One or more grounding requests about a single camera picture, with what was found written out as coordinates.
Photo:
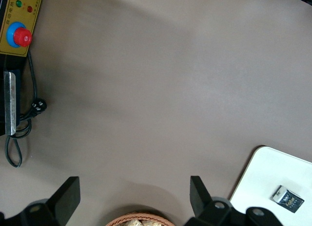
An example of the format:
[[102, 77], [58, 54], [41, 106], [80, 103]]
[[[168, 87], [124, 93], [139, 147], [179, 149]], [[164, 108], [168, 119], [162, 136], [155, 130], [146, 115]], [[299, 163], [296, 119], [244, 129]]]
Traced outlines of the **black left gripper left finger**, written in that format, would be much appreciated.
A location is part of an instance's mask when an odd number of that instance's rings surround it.
[[80, 204], [78, 176], [69, 177], [44, 203], [33, 203], [19, 214], [5, 218], [0, 214], [2, 226], [65, 226]]

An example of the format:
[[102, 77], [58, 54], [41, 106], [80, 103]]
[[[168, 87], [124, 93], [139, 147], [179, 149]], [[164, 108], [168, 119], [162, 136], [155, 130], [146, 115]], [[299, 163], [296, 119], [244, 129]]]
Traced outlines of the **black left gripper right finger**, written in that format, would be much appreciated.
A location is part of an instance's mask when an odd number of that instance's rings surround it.
[[190, 203], [194, 217], [188, 226], [280, 226], [282, 223], [268, 209], [250, 207], [237, 211], [229, 200], [212, 197], [199, 176], [190, 177]]

